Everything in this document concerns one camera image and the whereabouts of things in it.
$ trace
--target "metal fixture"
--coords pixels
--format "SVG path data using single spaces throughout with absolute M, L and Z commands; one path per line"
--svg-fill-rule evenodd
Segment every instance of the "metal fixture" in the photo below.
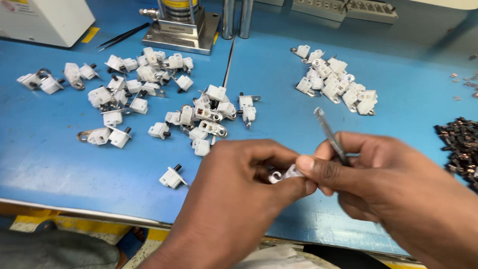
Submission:
M 252 7 L 254 0 L 242 0 L 242 9 L 240 13 L 239 37 L 249 38 L 250 22 L 252 20 Z
M 236 0 L 222 0 L 222 38 L 231 39 L 234 36 L 234 10 Z
M 344 149 L 342 148 L 342 145 L 335 139 L 334 133 L 332 132 L 332 129 L 330 128 L 330 125 L 328 124 L 326 120 L 326 117 L 324 115 L 324 111 L 322 110 L 322 108 L 317 107 L 314 110 L 314 115 L 317 118 L 317 120 L 320 122 L 320 126 L 322 127 L 322 130 L 324 131 L 324 134 L 326 135 L 330 144 L 332 145 L 334 150 L 337 152 L 337 155 L 342 165 L 350 166 L 346 153 Z
M 206 12 L 200 0 L 158 0 L 157 9 L 140 9 L 140 14 L 154 21 L 144 45 L 211 54 L 219 14 Z

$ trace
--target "label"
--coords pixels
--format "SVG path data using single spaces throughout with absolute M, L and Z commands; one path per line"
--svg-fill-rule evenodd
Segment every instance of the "label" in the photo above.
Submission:
M 197 0 L 193 0 L 193 5 L 196 5 Z M 189 7 L 189 1 L 174 1 L 174 0 L 163 0 L 163 4 L 166 6 L 174 7 L 174 8 L 187 8 Z
M 193 29 L 190 27 L 177 26 L 172 24 L 160 23 L 161 31 L 192 34 Z
M 27 0 L 0 0 L 0 5 L 10 12 L 38 16 Z

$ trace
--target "fingernail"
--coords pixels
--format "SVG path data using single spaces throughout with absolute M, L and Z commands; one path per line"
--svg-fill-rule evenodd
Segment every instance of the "fingernail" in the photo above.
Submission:
M 297 158 L 296 165 L 304 172 L 310 172 L 314 167 L 314 159 L 308 155 L 301 155 Z
M 317 184 L 312 180 L 307 180 L 305 182 L 305 193 L 307 195 L 314 193 L 317 190 Z

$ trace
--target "white machine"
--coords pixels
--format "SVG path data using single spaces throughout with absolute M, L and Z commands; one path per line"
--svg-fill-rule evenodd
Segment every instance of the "white machine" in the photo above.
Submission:
M 0 36 L 71 47 L 95 21 L 85 0 L 0 0 Z

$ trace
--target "metal plate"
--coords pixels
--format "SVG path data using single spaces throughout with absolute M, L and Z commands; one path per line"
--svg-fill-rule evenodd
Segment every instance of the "metal plate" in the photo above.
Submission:
M 284 0 L 255 0 L 256 2 L 266 3 L 274 6 L 283 6 Z
M 198 39 L 163 34 L 159 31 L 159 24 L 155 22 L 150 26 L 142 41 L 145 46 L 211 55 L 219 19 L 219 14 L 206 12 L 203 29 Z
M 293 11 L 342 22 L 345 18 L 343 4 L 337 0 L 293 0 Z

